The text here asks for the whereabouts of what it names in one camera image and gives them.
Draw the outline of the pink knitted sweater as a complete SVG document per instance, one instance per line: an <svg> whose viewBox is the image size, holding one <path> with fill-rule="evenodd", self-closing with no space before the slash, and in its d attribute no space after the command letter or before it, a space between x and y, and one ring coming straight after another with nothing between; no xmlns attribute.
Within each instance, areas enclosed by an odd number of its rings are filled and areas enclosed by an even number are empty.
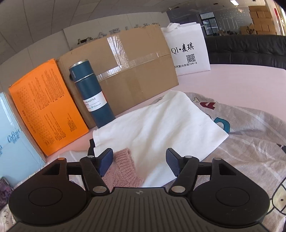
<svg viewBox="0 0 286 232"><path fill-rule="evenodd" d="M114 187L139 188L144 182L137 175L129 148L114 153L113 162L102 179L110 191Z"/></svg>

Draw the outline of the black folded garment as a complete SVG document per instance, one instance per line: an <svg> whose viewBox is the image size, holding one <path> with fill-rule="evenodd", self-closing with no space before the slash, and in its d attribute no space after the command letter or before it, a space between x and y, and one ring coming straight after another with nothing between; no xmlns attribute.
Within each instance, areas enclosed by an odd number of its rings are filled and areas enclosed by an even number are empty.
<svg viewBox="0 0 286 232"><path fill-rule="evenodd" d="M95 142L93 139L90 139L89 143L90 143L90 147L88 149L87 157L92 158L95 156L95 153L94 153Z"/></svg>

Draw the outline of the white folded garment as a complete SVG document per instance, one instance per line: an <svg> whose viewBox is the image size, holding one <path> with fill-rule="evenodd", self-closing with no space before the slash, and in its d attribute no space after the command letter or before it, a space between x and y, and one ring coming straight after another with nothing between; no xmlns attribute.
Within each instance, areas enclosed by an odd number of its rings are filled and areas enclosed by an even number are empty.
<svg viewBox="0 0 286 232"><path fill-rule="evenodd" d="M205 159L228 134L180 91L170 91L157 103L127 113L93 131L94 153L111 148L131 150L143 188L174 180L166 150Z"/></svg>

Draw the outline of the orange box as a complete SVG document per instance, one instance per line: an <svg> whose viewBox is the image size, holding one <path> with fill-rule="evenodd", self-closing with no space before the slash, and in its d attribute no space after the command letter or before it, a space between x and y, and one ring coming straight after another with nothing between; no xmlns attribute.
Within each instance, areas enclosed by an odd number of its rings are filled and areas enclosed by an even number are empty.
<svg viewBox="0 0 286 232"><path fill-rule="evenodd" d="M9 87L30 134L46 156L88 133L55 59L39 65Z"/></svg>

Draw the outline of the light blue Cabou box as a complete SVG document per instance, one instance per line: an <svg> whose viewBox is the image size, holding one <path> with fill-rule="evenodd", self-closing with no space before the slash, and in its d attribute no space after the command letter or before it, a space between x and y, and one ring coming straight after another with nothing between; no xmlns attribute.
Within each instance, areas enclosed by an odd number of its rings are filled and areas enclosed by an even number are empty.
<svg viewBox="0 0 286 232"><path fill-rule="evenodd" d="M1 177L15 187L45 163L45 155L23 122L12 97L1 92Z"/></svg>

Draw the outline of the cartoon print bed sheet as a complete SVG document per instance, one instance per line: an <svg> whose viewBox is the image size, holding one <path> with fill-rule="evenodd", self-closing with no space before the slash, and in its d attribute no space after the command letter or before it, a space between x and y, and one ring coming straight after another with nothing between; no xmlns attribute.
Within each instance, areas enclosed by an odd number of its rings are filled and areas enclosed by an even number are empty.
<svg viewBox="0 0 286 232"><path fill-rule="evenodd" d="M189 196L160 187L85 190L80 159L55 158L20 182L1 231L285 231L285 122L195 93L189 99L228 137L199 160Z"/></svg>

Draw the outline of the dark blue vacuum bottle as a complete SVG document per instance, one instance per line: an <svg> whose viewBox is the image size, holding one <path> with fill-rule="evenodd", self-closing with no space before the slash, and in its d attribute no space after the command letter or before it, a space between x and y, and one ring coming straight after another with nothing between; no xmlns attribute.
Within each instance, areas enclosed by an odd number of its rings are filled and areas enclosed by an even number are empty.
<svg viewBox="0 0 286 232"><path fill-rule="evenodd" d="M73 64L69 67L69 72L96 126L101 128L115 120L89 60Z"/></svg>

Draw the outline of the smartphone playing video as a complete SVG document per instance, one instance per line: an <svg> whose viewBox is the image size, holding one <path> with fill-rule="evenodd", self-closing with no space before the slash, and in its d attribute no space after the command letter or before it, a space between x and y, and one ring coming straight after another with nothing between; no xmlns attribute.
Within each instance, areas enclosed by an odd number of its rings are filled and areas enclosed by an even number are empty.
<svg viewBox="0 0 286 232"><path fill-rule="evenodd" d="M4 177L0 179L0 210L7 205L8 200L13 192L13 188Z"/></svg>

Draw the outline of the brown cardboard box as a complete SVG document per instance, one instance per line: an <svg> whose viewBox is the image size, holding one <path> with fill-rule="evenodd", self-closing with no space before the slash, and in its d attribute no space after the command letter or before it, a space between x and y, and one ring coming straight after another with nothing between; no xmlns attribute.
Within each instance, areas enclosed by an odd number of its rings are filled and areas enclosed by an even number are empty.
<svg viewBox="0 0 286 232"><path fill-rule="evenodd" d="M159 25L122 31L75 48L57 59L65 84L88 128L95 122L69 68L88 60L115 115L178 85Z"/></svg>

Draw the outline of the white tote bag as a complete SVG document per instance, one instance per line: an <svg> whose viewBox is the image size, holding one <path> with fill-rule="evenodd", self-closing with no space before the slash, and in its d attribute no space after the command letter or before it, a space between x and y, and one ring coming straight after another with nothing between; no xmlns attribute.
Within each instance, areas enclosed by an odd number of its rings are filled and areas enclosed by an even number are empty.
<svg viewBox="0 0 286 232"><path fill-rule="evenodd" d="M210 70L208 51L199 23L170 23L161 30L169 46L177 76Z"/></svg>

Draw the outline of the black leather sofa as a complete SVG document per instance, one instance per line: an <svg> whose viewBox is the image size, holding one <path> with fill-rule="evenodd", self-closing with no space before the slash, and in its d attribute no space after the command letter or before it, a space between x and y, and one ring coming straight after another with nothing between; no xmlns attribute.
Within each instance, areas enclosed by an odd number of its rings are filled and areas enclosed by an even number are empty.
<svg viewBox="0 0 286 232"><path fill-rule="evenodd" d="M205 38L210 64L285 69L285 36L231 35Z"/></svg>

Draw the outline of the stacked cardboard boxes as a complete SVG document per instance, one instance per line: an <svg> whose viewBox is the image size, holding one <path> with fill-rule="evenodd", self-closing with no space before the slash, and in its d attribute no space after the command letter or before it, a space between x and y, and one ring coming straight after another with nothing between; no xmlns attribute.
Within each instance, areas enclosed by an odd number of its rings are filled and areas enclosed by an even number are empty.
<svg viewBox="0 0 286 232"><path fill-rule="evenodd" d="M252 23L240 27L242 35L277 35L272 15L266 5L248 8Z"/></svg>

